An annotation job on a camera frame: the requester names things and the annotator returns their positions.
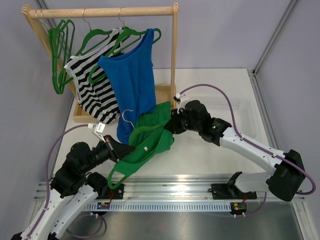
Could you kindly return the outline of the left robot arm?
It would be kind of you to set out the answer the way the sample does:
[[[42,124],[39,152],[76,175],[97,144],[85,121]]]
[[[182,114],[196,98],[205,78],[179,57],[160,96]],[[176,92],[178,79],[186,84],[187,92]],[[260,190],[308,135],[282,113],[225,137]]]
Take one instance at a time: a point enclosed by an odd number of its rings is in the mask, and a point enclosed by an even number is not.
[[[75,143],[49,184],[42,209],[27,229],[13,235],[12,239],[60,239],[88,203],[113,196],[110,181],[91,170],[108,160],[118,163],[135,149],[111,135],[105,135],[93,148],[85,142]]]

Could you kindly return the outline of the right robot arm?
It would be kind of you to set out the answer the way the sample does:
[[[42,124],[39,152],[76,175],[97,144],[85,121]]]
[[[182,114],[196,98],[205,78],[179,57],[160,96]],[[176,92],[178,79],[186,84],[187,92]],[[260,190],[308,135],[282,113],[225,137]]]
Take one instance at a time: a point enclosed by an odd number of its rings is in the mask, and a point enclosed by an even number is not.
[[[248,192],[270,191],[278,199],[290,202],[305,179],[302,157],[297,151],[284,152],[245,135],[239,136],[233,125],[212,117],[199,100],[173,109],[164,128],[174,135],[197,132],[204,141],[234,151],[264,169],[260,173],[236,172],[226,189],[232,198]]]

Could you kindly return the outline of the blue tank top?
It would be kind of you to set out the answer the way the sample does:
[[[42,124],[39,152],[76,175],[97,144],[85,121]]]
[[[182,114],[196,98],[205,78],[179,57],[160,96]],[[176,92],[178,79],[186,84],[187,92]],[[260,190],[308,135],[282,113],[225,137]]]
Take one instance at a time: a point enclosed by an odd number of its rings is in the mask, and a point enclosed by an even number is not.
[[[120,115],[125,109],[151,113],[157,105],[152,62],[154,33],[149,28],[131,51],[117,57],[102,55],[98,60],[97,65],[104,70],[114,91]],[[130,135],[116,130],[116,136],[121,143],[129,143]]]

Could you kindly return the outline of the green tank top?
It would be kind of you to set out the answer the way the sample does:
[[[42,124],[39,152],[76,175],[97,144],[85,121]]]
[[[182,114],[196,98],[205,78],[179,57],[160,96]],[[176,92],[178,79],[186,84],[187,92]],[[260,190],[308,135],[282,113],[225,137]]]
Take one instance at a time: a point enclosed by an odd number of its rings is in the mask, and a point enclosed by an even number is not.
[[[128,177],[136,173],[154,155],[171,149],[175,139],[165,129],[171,119],[171,103],[157,104],[153,112],[142,114],[135,123],[128,144],[135,150],[116,163],[108,175],[108,187],[116,189]]]

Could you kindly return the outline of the striped black white tank top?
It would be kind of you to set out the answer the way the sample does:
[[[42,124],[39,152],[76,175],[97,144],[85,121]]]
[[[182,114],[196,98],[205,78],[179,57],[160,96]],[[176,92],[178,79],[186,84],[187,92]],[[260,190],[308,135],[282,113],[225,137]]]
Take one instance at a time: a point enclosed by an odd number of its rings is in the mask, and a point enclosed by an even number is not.
[[[85,55],[72,55],[64,66],[65,71],[73,78],[79,106],[104,124],[114,121],[120,110],[111,83],[105,71],[98,66],[98,61],[114,47],[122,32],[118,27],[112,29],[101,46]]]

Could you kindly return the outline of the green hanger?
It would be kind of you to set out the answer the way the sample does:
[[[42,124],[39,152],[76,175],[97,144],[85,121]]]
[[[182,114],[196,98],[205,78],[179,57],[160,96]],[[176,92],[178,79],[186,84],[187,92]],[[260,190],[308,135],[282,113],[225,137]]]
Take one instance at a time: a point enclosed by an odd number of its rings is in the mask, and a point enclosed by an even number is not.
[[[130,135],[138,128],[146,126],[147,111],[135,111],[133,109],[125,109],[121,112],[117,131],[122,135]]]
[[[102,29],[99,29],[99,28],[96,28],[96,29],[92,29],[91,28],[91,25],[88,21],[85,20],[84,18],[84,13],[85,13],[85,8],[83,9],[82,11],[82,19],[89,25],[89,33],[84,37],[83,41],[82,41],[82,45],[80,47],[80,49],[76,52],[76,56],[84,56],[85,54],[89,53],[90,51],[96,49],[97,47],[100,47],[102,45],[102,43],[106,42],[107,39],[110,37],[110,34],[112,33],[111,30],[109,31],[105,31],[105,30],[102,30]],[[95,36],[105,36],[105,38],[103,38],[100,42],[96,43],[95,45],[91,46],[90,48],[88,48],[87,50],[85,50],[87,44],[89,43],[89,41],[95,37]],[[71,82],[73,80],[72,77],[70,77],[68,80],[67,80],[67,72],[65,69],[63,69],[60,74],[59,74],[59,77],[58,77],[58,81],[59,82],[62,82],[62,85],[65,86],[66,84],[68,84],[69,82]]]
[[[120,19],[120,13],[123,7],[120,8],[120,10],[118,11],[118,18],[120,21],[122,21]],[[109,50],[104,57],[109,57],[110,55],[117,55],[118,53],[122,52],[124,49],[130,47],[131,45],[133,45],[134,43],[136,43],[138,40],[140,40],[142,38],[143,35],[146,35],[148,33],[148,29],[145,31],[136,31],[134,29],[131,29],[129,27],[125,26],[125,22],[122,21],[123,23],[123,32],[118,36],[118,38],[116,39],[116,42],[114,44],[114,46],[112,47],[111,50]],[[134,41],[132,41],[131,43],[129,43],[128,45],[125,45],[124,47],[120,48],[119,50],[118,47],[121,46],[121,43],[125,42],[128,38],[130,38],[131,36],[138,36],[138,38]],[[100,80],[102,80],[103,76],[100,77],[96,77],[95,79],[93,79],[93,74],[95,72],[95,70],[98,68],[98,65],[95,66],[90,72],[89,72],[89,76],[88,76],[88,81],[91,84],[95,84],[97,82],[99,82]]]

